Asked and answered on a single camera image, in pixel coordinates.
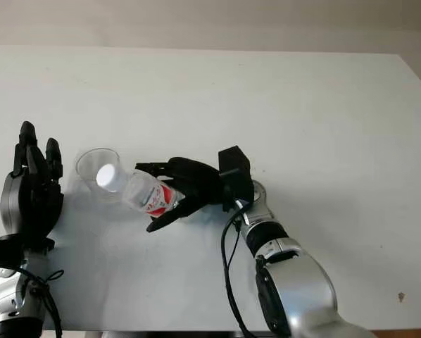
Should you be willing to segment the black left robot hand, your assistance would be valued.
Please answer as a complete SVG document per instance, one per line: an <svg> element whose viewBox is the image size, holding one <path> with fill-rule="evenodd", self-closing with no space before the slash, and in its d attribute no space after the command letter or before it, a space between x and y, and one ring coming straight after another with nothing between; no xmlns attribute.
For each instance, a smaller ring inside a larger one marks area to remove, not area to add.
<svg viewBox="0 0 421 338"><path fill-rule="evenodd" d="M13 169L7 174L0 199L6 235L24 248L51 244L48 234L60 218L64 195L62 156L57 140L48 139L46 151L37 145L34 125L25 121L15 145Z"/></svg>

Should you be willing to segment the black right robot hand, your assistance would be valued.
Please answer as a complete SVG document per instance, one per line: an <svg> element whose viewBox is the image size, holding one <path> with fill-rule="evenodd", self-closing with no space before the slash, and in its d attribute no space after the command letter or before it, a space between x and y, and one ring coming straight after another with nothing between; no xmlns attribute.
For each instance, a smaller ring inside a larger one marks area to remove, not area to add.
<svg viewBox="0 0 421 338"><path fill-rule="evenodd" d="M156 178L165 176L164 183L184 195L171 211L153 218L146 229L147 232L155 232L207 205L220 204L225 212L234 206L229 200L218 170L205 163L173 157L166 163L137 163L135 168Z"/></svg>

